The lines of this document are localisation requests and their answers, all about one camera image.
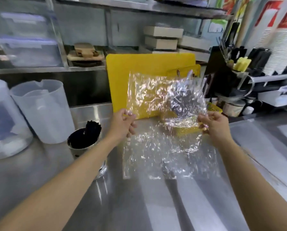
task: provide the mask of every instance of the stack of white boxes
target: stack of white boxes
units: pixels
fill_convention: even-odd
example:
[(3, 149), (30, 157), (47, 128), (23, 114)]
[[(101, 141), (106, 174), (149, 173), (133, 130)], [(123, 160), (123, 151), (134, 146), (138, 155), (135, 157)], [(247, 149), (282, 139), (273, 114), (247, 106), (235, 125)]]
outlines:
[(177, 53), (178, 39), (183, 36), (183, 29), (171, 27), (147, 26), (144, 46), (139, 47), (140, 53), (160, 54)]
[(193, 53), (196, 61), (208, 62), (210, 58), (210, 41), (203, 38), (183, 36), (178, 41), (179, 53)]

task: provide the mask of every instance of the large plastic container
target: large plastic container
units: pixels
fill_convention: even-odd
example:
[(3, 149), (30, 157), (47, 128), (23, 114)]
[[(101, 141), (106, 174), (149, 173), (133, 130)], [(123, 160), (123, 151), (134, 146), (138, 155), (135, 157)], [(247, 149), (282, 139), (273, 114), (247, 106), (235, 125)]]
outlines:
[(16, 67), (49, 67), (61, 63), (57, 42), (52, 39), (3, 36), (0, 45)]
[(7, 83), (0, 80), (0, 159), (26, 148), (33, 135), (12, 100)]
[(62, 82), (44, 79), (19, 84), (11, 96), (43, 143), (61, 143), (75, 131)]
[(48, 37), (48, 25), (44, 16), (8, 12), (1, 12), (0, 15), (16, 36)]

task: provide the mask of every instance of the clear plastic jug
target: clear plastic jug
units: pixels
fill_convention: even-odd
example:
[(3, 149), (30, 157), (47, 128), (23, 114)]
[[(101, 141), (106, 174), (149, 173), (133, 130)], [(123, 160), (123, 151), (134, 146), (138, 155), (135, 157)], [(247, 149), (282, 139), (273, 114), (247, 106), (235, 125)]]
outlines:
[(32, 140), (33, 134), (12, 100), (7, 83), (0, 80), (0, 159), (19, 153)]
[(44, 79), (25, 82), (11, 96), (43, 143), (62, 143), (75, 130), (62, 82)]

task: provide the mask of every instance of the poster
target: poster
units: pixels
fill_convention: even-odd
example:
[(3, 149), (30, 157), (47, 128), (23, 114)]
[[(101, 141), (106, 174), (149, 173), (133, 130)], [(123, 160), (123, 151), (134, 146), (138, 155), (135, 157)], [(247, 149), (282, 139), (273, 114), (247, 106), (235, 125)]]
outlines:
[[(231, 14), (231, 11), (235, 5), (236, 0), (217, 0), (215, 8), (221, 8), (227, 11), (227, 15)], [(242, 21), (246, 5), (250, 0), (242, 0), (241, 7), (237, 13), (238, 22)], [(212, 19), (209, 27), (209, 32), (223, 32), (227, 25), (227, 20), (224, 19)]]

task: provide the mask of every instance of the plastic sheet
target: plastic sheet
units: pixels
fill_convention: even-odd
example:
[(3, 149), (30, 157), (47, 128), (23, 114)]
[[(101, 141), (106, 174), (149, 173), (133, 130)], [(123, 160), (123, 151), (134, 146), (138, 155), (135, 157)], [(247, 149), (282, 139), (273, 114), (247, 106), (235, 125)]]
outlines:
[[(123, 143), (123, 178), (209, 178), (218, 173), (215, 148), (198, 132), (207, 112), (199, 78), (130, 74), (127, 108), (137, 114), (137, 134)], [(180, 135), (180, 130), (188, 134)]]

